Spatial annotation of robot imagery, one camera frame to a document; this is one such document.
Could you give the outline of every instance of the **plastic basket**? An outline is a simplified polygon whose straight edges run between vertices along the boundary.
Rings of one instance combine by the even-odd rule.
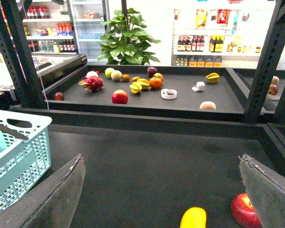
[[[8,124],[8,119],[27,121],[30,128]],[[0,110],[0,124],[26,135],[17,139],[0,131],[0,212],[21,199],[51,166],[47,116]]]

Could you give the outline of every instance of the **red apple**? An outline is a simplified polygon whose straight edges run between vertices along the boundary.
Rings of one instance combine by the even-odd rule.
[[[279,92],[279,88],[275,84],[271,84],[268,89],[268,94],[270,95],[276,95]]]
[[[259,228],[261,226],[248,195],[241,193],[231,202],[231,213],[235,221],[244,228]]]
[[[153,77],[153,75],[156,74],[156,73],[157,73],[157,69],[155,67],[153,67],[153,66],[148,67],[147,75],[149,77]]]
[[[56,101],[64,101],[65,100],[65,95],[62,92],[57,92],[53,96],[54,100]]]
[[[129,96],[124,90],[116,90],[112,94],[112,103],[113,104],[126,104],[129,101]]]

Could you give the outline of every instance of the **potted plant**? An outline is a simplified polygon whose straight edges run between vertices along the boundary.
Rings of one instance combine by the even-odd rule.
[[[127,10],[125,18],[121,10],[115,10],[116,17],[102,22],[107,26],[106,32],[100,37],[102,52],[98,60],[108,59],[110,65],[150,65],[150,60],[160,62],[154,52],[146,51],[151,43],[161,41],[154,39],[144,29],[147,27],[140,12],[133,8]]]

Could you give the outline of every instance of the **product package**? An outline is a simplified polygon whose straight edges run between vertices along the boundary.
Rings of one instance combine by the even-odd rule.
[[[206,27],[207,14],[207,11],[203,9],[196,10],[195,27],[197,29]]]

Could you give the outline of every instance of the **glass door fridge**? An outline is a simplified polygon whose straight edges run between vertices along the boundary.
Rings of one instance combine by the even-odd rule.
[[[106,64],[97,61],[101,53],[101,35],[105,33],[102,21],[109,20],[108,0],[68,0],[74,23],[78,52],[86,54],[88,63]]]

